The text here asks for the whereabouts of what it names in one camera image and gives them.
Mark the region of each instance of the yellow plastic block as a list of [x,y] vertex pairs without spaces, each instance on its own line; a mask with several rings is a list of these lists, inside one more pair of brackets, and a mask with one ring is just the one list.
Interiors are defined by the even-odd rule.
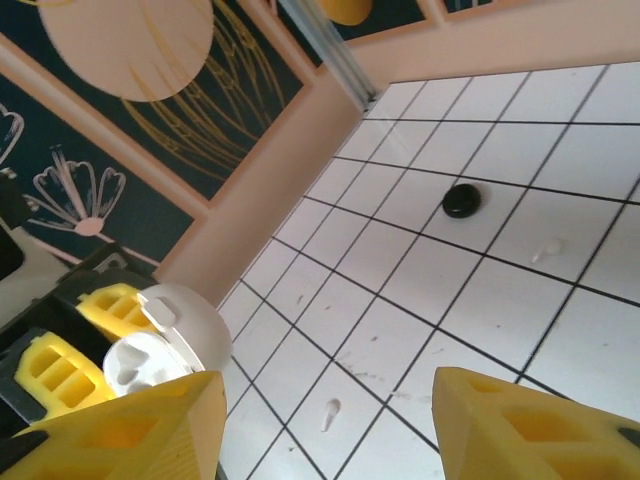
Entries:
[[45,419],[115,398],[102,370],[56,334],[35,338],[24,351],[15,381],[46,408]]
[[640,424],[460,368],[439,368],[433,418],[447,480],[635,480]]
[[199,372],[39,422],[50,438],[1,480],[213,480],[226,420],[222,375]]
[[138,292],[136,288],[118,283],[82,295],[76,309],[112,342],[141,330],[156,332],[142,312]]

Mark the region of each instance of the white tiled floor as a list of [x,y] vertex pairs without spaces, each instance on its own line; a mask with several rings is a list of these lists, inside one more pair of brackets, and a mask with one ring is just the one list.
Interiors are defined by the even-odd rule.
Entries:
[[439,366],[640,420],[639,111],[640,64],[390,87],[221,306],[229,479],[444,479]]

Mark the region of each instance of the yellow circle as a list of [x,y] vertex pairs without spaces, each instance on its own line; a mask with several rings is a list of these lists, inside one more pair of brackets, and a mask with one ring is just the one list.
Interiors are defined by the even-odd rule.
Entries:
[[332,21],[351,27],[364,22],[373,8],[373,0],[317,1]]

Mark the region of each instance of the beige circle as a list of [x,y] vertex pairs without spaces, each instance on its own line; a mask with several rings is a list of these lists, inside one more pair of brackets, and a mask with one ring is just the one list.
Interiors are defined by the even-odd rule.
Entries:
[[77,0],[39,12],[69,68],[127,100],[181,91],[204,66],[213,41],[208,0]]
[[341,25],[354,26],[366,20],[373,0],[318,0],[327,16]]

